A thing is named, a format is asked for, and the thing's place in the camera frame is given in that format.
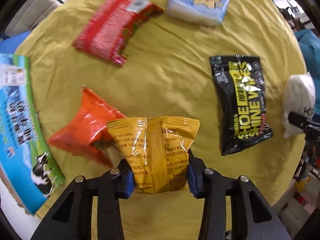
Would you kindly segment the white pouch with black letters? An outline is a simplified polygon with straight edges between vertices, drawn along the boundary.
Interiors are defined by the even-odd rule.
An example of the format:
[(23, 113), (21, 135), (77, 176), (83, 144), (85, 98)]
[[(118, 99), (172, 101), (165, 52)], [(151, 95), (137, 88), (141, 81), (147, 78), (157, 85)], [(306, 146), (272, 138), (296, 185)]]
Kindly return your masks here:
[(281, 123), (285, 129), (284, 138), (303, 133), (300, 124), (298, 127), (289, 122), (291, 112), (312, 119), (315, 113), (316, 89), (309, 72), (306, 74), (291, 75), (284, 89), (282, 98)]

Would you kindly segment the yellow snack packet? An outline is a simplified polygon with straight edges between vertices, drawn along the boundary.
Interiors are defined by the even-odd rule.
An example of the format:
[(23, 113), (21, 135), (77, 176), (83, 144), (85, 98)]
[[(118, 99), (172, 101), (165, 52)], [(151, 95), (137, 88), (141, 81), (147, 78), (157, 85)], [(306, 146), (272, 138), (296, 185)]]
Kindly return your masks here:
[(133, 172), (136, 191), (156, 194), (187, 188), (189, 154), (200, 122), (182, 116), (123, 118), (107, 131)]

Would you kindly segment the orange snack packet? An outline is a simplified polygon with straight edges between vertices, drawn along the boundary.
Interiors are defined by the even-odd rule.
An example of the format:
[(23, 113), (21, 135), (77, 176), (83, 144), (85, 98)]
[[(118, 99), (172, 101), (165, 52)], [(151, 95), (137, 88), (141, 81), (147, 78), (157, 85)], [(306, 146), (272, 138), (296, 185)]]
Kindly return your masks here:
[(55, 132), (48, 139), (48, 144), (111, 167), (110, 158), (95, 147), (94, 143), (111, 141), (106, 124), (126, 116), (90, 88), (82, 87), (81, 93), (81, 107), (75, 117)]

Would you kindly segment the black shoe wipes pack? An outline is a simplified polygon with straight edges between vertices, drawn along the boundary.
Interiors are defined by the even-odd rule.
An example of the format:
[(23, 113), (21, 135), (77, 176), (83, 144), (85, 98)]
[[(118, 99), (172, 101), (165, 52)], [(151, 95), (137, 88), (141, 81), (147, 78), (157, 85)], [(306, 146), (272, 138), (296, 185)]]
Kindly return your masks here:
[(241, 152), (273, 137), (272, 128), (266, 123), (260, 57), (211, 56), (209, 63), (223, 111), (221, 155)]

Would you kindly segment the blue tissue pack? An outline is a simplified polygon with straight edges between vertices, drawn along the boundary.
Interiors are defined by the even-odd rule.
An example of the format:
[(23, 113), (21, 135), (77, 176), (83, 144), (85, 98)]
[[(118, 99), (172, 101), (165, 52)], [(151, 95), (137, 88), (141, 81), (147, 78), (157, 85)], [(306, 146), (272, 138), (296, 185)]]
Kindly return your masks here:
[(184, 22), (215, 27), (223, 22), (230, 0), (168, 0), (167, 14)]

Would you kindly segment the red snack packet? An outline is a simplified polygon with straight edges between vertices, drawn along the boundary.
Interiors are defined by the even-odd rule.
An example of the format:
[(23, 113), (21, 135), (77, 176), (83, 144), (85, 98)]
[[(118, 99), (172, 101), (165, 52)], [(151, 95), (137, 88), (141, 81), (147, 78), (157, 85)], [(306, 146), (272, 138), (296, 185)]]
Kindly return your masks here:
[(73, 41), (73, 47), (117, 65), (133, 33), (152, 15), (164, 10), (148, 0), (105, 0)]

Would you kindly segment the teal bean bag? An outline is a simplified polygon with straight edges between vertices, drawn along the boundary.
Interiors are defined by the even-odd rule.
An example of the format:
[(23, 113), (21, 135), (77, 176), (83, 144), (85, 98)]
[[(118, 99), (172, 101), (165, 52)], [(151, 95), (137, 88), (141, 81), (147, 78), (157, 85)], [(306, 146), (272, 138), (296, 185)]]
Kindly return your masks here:
[(316, 88), (316, 103), (314, 120), (319, 119), (319, 37), (310, 30), (304, 29), (295, 32), (300, 45), (306, 67), (311, 74)]

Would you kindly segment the cardboard box with cow print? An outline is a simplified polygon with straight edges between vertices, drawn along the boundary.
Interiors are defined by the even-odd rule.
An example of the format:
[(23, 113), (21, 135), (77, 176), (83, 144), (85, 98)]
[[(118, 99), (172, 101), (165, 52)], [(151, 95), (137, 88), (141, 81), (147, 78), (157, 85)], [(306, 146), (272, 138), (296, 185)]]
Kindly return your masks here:
[(1, 54), (1, 180), (34, 215), (65, 177), (42, 134), (29, 70), (27, 57)]

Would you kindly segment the yellow tablecloth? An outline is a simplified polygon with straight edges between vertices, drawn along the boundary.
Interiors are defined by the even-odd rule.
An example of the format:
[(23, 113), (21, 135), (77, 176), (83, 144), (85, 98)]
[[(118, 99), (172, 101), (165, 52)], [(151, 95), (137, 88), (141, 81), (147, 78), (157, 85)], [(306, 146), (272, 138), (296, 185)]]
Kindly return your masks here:
[[(220, 26), (185, 23), (167, 15), (146, 21), (130, 38), (118, 66), (76, 50), (72, 43), (105, 0), (68, 0), (18, 47), (30, 59), (34, 102), (45, 137), (68, 124), (87, 86), (127, 116), (178, 115), (200, 121), (191, 149), (221, 173), (247, 175), (270, 204), (284, 194), (304, 138), (284, 138), (281, 100), (287, 79), (306, 72), (298, 41), (272, 0), (230, 0)], [(167, 0), (149, 0), (165, 7)], [(209, 57), (254, 55), (265, 80), (266, 122), (274, 135), (242, 152), (220, 153), (222, 108)]]

